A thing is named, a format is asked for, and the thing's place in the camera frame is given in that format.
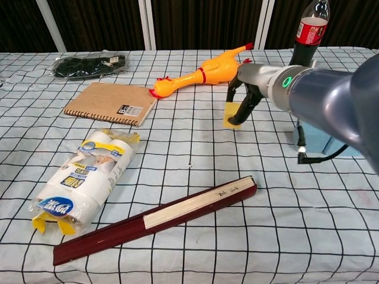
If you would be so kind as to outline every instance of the dark curtain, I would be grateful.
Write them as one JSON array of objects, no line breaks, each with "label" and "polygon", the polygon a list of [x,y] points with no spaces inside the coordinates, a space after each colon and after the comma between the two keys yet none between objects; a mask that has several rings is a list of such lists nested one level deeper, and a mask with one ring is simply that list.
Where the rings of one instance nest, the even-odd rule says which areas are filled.
[{"label": "dark curtain", "polygon": [[0,1],[0,52],[53,52],[54,41],[35,1]]},{"label": "dark curtain", "polygon": [[[294,45],[296,31],[311,0],[276,0],[269,26],[266,49],[287,49]],[[330,0],[330,20],[321,46],[379,48],[378,0]]]},{"label": "dark curtain", "polygon": [[49,0],[67,51],[144,50],[138,0]]},{"label": "dark curtain", "polygon": [[262,0],[152,0],[157,49],[233,49],[254,42]]}]

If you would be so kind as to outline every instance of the rubber chicken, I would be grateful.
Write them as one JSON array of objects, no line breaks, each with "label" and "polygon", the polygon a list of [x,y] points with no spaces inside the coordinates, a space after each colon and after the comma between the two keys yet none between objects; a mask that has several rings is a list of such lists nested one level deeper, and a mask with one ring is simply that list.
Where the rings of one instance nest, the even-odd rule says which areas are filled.
[{"label": "rubber chicken", "polygon": [[[206,60],[199,69],[194,73],[182,76],[176,79],[158,78],[154,89],[149,89],[149,92],[155,98],[161,99],[171,95],[175,90],[192,84],[218,84],[232,80],[240,66],[235,60],[235,56],[245,50],[253,48],[252,43],[237,49],[228,50],[219,56]],[[246,59],[243,63],[249,63],[251,60]]]}]

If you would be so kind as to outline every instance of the brown notebook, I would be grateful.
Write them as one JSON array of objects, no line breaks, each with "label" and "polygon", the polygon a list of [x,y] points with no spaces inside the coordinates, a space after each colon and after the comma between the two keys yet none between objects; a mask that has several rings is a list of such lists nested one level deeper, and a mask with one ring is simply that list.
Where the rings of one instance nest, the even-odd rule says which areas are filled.
[{"label": "brown notebook", "polygon": [[65,114],[140,126],[156,102],[148,88],[94,82],[64,108]]}]

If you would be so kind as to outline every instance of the table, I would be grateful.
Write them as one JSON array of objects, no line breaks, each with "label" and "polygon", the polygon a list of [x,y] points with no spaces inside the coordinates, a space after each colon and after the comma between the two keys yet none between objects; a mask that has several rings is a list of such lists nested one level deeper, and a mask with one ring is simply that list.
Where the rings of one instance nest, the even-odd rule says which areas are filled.
[{"label": "table", "polygon": [[[132,51],[102,82],[152,86],[222,50]],[[319,48],[319,67],[354,71],[379,50]],[[0,54],[2,283],[378,283],[379,178],[363,157],[297,165],[294,118],[262,101],[240,130],[222,127],[227,84],[189,86],[158,101],[140,128],[65,115],[91,82],[50,76],[60,56]],[[245,51],[242,62],[288,64],[292,50]],[[245,95],[243,87],[236,99]],[[138,153],[89,230],[252,175],[239,204],[83,259],[52,266],[62,237],[31,227],[31,199],[92,130],[137,131]]]}]

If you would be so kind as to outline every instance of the plastic bag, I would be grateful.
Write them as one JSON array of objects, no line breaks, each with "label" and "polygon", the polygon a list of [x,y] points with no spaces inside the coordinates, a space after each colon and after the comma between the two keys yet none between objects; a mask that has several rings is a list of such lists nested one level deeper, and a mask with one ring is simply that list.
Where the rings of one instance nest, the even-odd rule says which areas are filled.
[{"label": "plastic bag", "polygon": [[63,234],[81,234],[108,198],[136,152],[140,136],[95,130],[33,198],[32,224],[56,221]]},{"label": "plastic bag", "polygon": [[89,79],[123,73],[128,68],[128,53],[102,51],[86,56],[58,59],[52,74],[56,78]]}]

